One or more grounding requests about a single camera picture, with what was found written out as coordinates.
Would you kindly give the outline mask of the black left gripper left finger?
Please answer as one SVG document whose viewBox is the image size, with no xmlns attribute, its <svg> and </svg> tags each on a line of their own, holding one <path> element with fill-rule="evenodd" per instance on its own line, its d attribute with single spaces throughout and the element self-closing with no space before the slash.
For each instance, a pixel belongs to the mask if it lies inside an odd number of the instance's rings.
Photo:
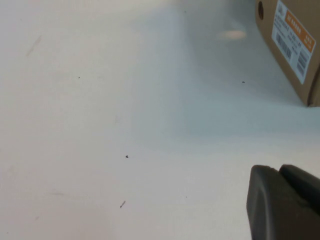
<svg viewBox="0 0 320 240">
<path fill-rule="evenodd" d="M 264 165 L 250 171 L 246 210 L 253 240 L 318 240 L 315 212 L 279 173 Z"/>
</svg>

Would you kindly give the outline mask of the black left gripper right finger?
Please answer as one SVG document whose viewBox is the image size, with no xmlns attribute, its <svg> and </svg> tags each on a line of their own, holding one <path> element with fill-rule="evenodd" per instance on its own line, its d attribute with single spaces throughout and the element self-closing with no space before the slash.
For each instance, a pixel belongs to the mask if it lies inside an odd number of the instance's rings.
<svg viewBox="0 0 320 240">
<path fill-rule="evenodd" d="M 305 170 L 290 164 L 284 164 L 279 173 L 286 179 L 298 195 L 305 199 L 310 207 L 320 212 L 320 179 Z"/>
</svg>

